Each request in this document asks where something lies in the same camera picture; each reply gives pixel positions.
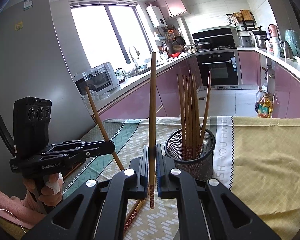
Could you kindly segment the pink sleeve forearm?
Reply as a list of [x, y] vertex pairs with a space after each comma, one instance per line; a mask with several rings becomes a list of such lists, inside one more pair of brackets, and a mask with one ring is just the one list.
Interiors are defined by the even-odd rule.
[[31, 229], [45, 215], [39, 212], [38, 203], [33, 200], [29, 191], [23, 200], [15, 196], [9, 197], [0, 191], [0, 217]]

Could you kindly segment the person's left hand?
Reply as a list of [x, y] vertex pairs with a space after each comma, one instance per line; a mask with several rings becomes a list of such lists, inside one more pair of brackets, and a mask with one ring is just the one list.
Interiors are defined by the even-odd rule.
[[[61, 173], [52, 174], [45, 186], [41, 189], [39, 201], [49, 207], [55, 207], [62, 200], [61, 189], [63, 186], [63, 177]], [[39, 204], [33, 199], [35, 184], [31, 179], [23, 179], [23, 184], [27, 189], [27, 194], [23, 200], [23, 206], [39, 212]]]

